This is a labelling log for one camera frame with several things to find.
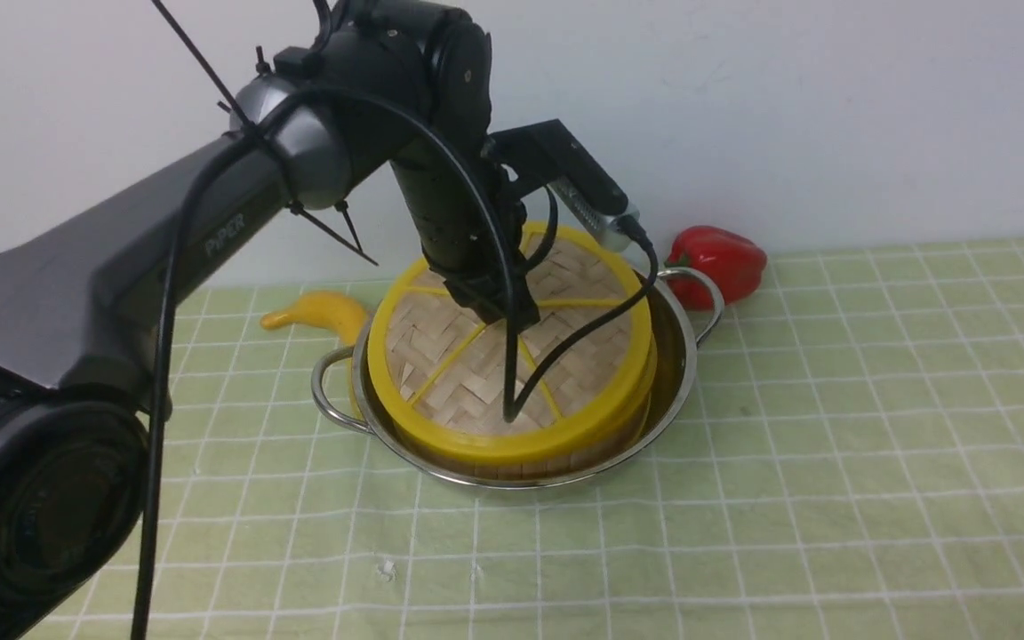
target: black robotic arm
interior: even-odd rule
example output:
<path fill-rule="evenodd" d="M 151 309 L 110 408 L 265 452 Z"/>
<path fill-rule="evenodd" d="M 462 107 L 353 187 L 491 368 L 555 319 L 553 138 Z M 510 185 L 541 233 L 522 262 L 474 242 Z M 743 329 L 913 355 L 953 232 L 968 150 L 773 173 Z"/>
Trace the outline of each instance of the black robotic arm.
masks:
<path fill-rule="evenodd" d="M 327 19 L 316 47 L 257 68 L 236 96 L 246 121 L 232 117 L 222 137 L 0 254 L 3 639 L 109 562 L 141 514 L 147 438 L 135 413 L 159 409 L 160 301 L 195 186 L 176 300 L 288 203 L 326 210 L 386 164 L 432 270 L 488 323 L 538 321 L 516 250 L 524 195 L 551 186 L 622 250 L 637 211 L 562 123 L 488 133 L 492 43 L 466 11 L 349 0 Z M 252 122 L 269 121 L 280 124 L 265 144 L 241 143 Z"/>

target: stainless steel pot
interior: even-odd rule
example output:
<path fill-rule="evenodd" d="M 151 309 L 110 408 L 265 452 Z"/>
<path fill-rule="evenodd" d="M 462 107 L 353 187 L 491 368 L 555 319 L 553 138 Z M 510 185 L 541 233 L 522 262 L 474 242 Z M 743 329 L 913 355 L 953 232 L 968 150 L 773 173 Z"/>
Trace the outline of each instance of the stainless steel pot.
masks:
<path fill-rule="evenodd" d="M 671 289 L 663 282 L 663 280 L 677 279 L 677 276 L 697 281 L 711 292 L 711 297 L 715 302 L 714 312 L 712 312 L 709 323 L 696 335 L 690 324 L 690 317 L 686 315 L 682 304 L 678 302 Z M 338 348 L 318 360 L 312 376 L 310 376 L 310 390 L 313 393 L 313 400 L 322 413 L 331 421 L 336 422 L 337 425 L 356 433 L 370 434 L 370 436 L 379 438 L 403 461 L 410 462 L 411 465 L 421 469 L 424 473 L 443 481 L 499 489 L 545 488 L 585 481 L 585 479 L 604 473 L 604 471 L 633 458 L 639 451 L 650 445 L 671 425 L 679 411 L 682 410 L 682 406 L 686 402 L 686 397 L 690 395 L 690 389 L 694 385 L 697 350 L 714 332 L 718 323 L 722 321 L 724 312 L 722 292 L 719 291 L 714 280 L 709 279 L 703 272 L 694 270 L 694 268 L 683 266 L 665 268 L 658 272 L 658 282 L 655 283 L 654 291 L 656 295 L 650 296 L 650 319 L 653 324 L 654 340 L 657 344 L 657 365 L 654 373 L 654 384 L 650 389 L 650 413 L 646 424 L 643 425 L 643 436 L 630 449 L 621 451 L 621 453 L 590 467 L 564 471 L 564 473 L 554 477 L 546 478 L 488 479 L 445 469 L 437 462 L 432 462 L 422 457 L 420 453 L 409 449 L 398 437 L 397 426 L 381 406 L 381 402 L 378 401 L 374 386 L 370 382 L 369 366 L 367 365 L 369 323 L 367 327 L 361 329 L 361 336 L 358 337 L 356 344 Z M 327 370 L 339 361 L 348 359 L 353 359 L 350 364 L 353 401 L 359 413 L 366 416 L 366 419 L 354 418 L 342 413 L 330 401 L 324 388 Z"/>

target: red bell pepper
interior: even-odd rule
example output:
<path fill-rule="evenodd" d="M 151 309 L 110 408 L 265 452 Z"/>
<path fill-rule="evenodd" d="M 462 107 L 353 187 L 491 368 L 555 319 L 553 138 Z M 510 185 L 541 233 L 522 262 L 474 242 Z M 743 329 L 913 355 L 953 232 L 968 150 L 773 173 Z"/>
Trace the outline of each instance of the red bell pepper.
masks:
<path fill-rule="evenodd" d="M 761 287 L 768 256 L 742 236 L 716 226 L 691 226 L 679 233 L 671 247 L 667 266 L 689 266 L 714 280 L 724 303 L 742 300 Z M 668 281 L 671 291 L 688 311 L 710 311 L 714 300 L 706 287 L 677 276 Z"/>

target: woven bamboo lid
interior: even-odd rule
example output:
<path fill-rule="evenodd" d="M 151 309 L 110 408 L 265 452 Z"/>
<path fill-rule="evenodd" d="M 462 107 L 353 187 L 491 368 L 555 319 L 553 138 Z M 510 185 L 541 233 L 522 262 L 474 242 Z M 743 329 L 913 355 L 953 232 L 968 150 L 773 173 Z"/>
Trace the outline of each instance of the woven bamboo lid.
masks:
<path fill-rule="evenodd" d="M 525 254 L 544 231 L 525 225 Z M 541 321 L 521 333 L 517 390 L 561 340 L 638 288 L 625 260 L 561 227 L 551 254 L 528 273 Z M 504 324 L 484 326 L 456 305 L 420 259 L 374 315 L 371 381 L 411 440 L 478 465 L 546 461 L 613 437 L 649 395 L 653 340 L 645 302 L 566 352 L 511 424 L 502 418 L 504 344 Z"/>

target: cable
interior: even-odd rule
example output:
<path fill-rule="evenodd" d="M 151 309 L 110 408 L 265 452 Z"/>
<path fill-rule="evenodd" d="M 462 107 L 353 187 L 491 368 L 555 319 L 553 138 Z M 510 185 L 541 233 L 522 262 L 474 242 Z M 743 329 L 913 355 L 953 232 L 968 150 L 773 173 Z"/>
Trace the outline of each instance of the cable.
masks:
<path fill-rule="evenodd" d="M 207 62 L 203 54 L 200 54 L 196 44 L 188 39 L 183 29 L 168 12 L 167 8 L 160 0 L 153 0 L 158 11 L 162 13 L 168 25 L 181 37 L 185 47 L 190 51 L 200 66 L 208 74 L 208 77 L 216 84 L 216 88 L 224 94 L 228 104 L 240 118 L 244 127 L 244 137 L 237 138 L 231 144 L 212 158 L 212 161 L 200 170 L 196 179 L 188 186 L 187 194 L 184 195 L 183 202 L 176 215 L 176 231 L 173 236 L 172 246 L 168 250 L 168 259 L 164 271 L 162 302 L 160 302 L 160 315 L 158 323 L 158 339 L 156 340 L 156 353 L 154 361 L 154 376 L 152 385 L 152 408 L 150 410 L 150 450 L 147 450 L 147 461 L 145 469 L 145 493 L 144 506 L 141 514 L 141 548 L 139 548 L 137 591 L 133 604 L 133 620 L 131 620 L 130 637 L 133 640 L 144 640 L 147 635 L 147 624 L 153 600 L 153 580 L 156 571 L 156 548 L 158 547 L 159 518 L 160 518 L 160 476 L 162 476 L 162 466 L 164 460 L 164 424 L 165 411 L 168 396 L 168 377 L 170 377 L 172 367 L 172 341 L 176 319 L 176 271 L 178 270 L 179 255 L 183 252 L 187 232 L 196 218 L 196 211 L 199 208 L 200 200 L 204 198 L 205 191 L 220 175 L 239 163 L 241 159 L 252 153 L 257 145 L 265 142 L 265 133 L 273 127 L 282 125 L 282 122 L 289 117 L 298 106 L 305 101 L 306 96 L 302 94 L 292 94 L 284 101 L 280 102 L 271 113 L 267 114 L 261 125 L 253 123 L 239 102 L 231 96 L 230 92 L 220 82 L 215 70 Z"/>
<path fill-rule="evenodd" d="M 522 270 L 524 275 L 527 275 L 532 268 L 543 264 L 544 260 L 548 258 L 548 254 L 552 253 L 552 247 L 556 246 L 556 234 L 560 229 L 560 206 L 556 203 L 556 195 L 552 191 L 551 186 L 545 185 L 544 190 L 548 194 L 548 230 L 544 231 L 544 240 L 541 240 L 540 246 L 532 252 L 531 258 L 524 262 Z"/>
<path fill-rule="evenodd" d="M 312 0 L 313 10 L 318 13 L 318 36 L 310 44 L 310 50 L 321 52 L 330 42 L 330 34 L 334 31 L 334 24 L 331 22 L 330 3 L 327 0 Z"/>
<path fill-rule="evenodd" d="M 193 219 L 200 199 L 208 186 L 224 171 L 240 162 L 253 150 L 251 138 L 244 137 L 232 141 L 223 152 L 217 154 L 212 162 L 197 175 L 190 189 L 184 196 L 176 219 L 176 233 L 173 236 L 172 247 L 168 250 L 168 262 L 164 272 L 164 299 L 160 304 L 158 324 L 158 343 L 156 343 L 155 377 L 153 380 L 153 408 L 150 413 L 150 454 L 147 454 L 147 489 L 145 490 L 144 509 L 141 518 L 141 558 L 137 575 L 137 598 L 133 604 L 133 625 L 131 637 L 142 640 L 147 632 L 147 618 L 153 596 L 153 574 L 156 564 L 156 539 L 158 539 L 158 522 L 160 516 L 160 470 L 164 458 L 164 422 L 165 407 L 168 394 L 168 370 L 171 367 L 172 336 L 176 317 L 176 266 L 179 255 L 184 248 L 188 226 Z"/>
<path fill-rule="evenodd" d="M 308 91 L 316 91 L 324 96 L 335 96 L 335 97 L 346 97 L 350 100 L 357 100 L 366 102 L 366 104 L 377 105 L 379 109 L 385 110 L 397 118 L 409 123 L 411 126 L 418 131 L 418 133 L 426 139 L 435 150 L 441 154 L 441 156 L 452 165 L 453 171 L 459 175 L 459 177 L 464 182 L 464 185 L 468 187 L 468 196 L 472 199 L 472 202 L 480 208 L 481 218 L 483 218 L 484 225 L 487 227 L 488 237 L 493 240 L 493 245 L 496 249 L 496 259 L 500 263 L 501 267 L 501 280 L 503 280 L 504 285 L 504 317 L 505 324 L 509 326 L 509 330 L 505 333 L 508 334 L 508 338 L 504 343 L 504 419 L 505 421 L 512 422 L 519 411 L 510 413 L 509 411 L 515 406 L 515 372 L 516 372 L 516 357 L 517 348 L 519 348 L 519 331 L 517 328 L 513 327 L 515 325 L 515 310 L 519 308 L 516 304 L 516 289 L 515 284 L 512 281 L 512 274 L 515 271 L 513 267 L 511 255 L 509 255 L 508 241 L 504 237 L 504 231 L 501 230 L 500 226 L 500 216 L 496 213 L 496 208 L 493 206 L 492 202 L 488 202 L 488 198 L 484 196 L 483 190 L 481 190 L 480 182 L 478 179 L 473 177 L 472 172 L 468 169 L 468 164 L 461 159 L 461 155 L 453 148 L 453 145 L 444 140 L 444 137 L 429 125 L 426 125 L 421 118 L 416 117 L 410 110 L 403 109 L 398 104 L 393 104 L 393 102 L 385 100 L 385 98 L 375 96 L 373 93 L 366 93 L 365 91 L 357 91 L 353 89 L 346 89 L 344 86 L 336 86 L 329 84 L 313 84 L 312 88 L 307 89 Z"/>
<path fill-rule="evenodd" d="M 629 299 L 624 300 L 622 304 L 610 308 L 608 312 L 596 317 L 596 319 L 591 321 L 589 324 L 584 325 L 580 329 L 577 329 L 577 331 L 572 332 L 571 335 L 566 337 L 564 341 L 557 344 L 556 348 L 553 348 L 552 351 L 548 353 L 548 356 L 544 357 L 544 360 L 540 361 L 540 365 L 536 366 L 536 371 L 531 373 L 531 376 L 528 377 L 527 381 L 524 381 L 523 389 L 520 390 L 519 397 L 515 398 L 515 404 L 512 407 L 515 411 L 513 415 L 520 414 L 520 411 L 523 410 L 523 406 L 527 403 L 532 390 L 536 389 L 536 385 L 540 384 L 540 381 L 543 380 L 544 374 L 548 373 L 548 370 L 552 368 L 552 366 L 554 366 L 560 357 L 568 351 L 568 349 L 572 348 L 578 341 L 586 339 L 587 336 L 592 335 L 597 331 L 597 329 L 608 325 L 611 321 L 617 319 L 618 316 L 622 316 L 624 313 L 630 311 L 630 309 L 641 302 L 642 299 L 649 296 L 651 291 L 654 291 L 654 283 L 657 281 L 658 271 L 658 260 L 657 254 L 654 252 L 654 244 L 650 243 L 650 239 L 647 239 L 646 237 L 646 231 L 641 225 L 638 224 L 637 219 L 633 218 L 633 216 L 629 215 L 626 216 L 626 218 L 621 219 L 621 221 L 618 221 L 618 226 L 621 226 L 621 230 L 629 237 L 631 242 L 634 242 L 639 246 L 639 248 L 642 248 L 643 253 L 646 254 L 646 259 L 650 261 L 650 270 L 646 274 L 646 280 L 643 281 L 642 286 L 639 287 L 638 291 L 635 292 L 634 295 L 631 295 Z"/>

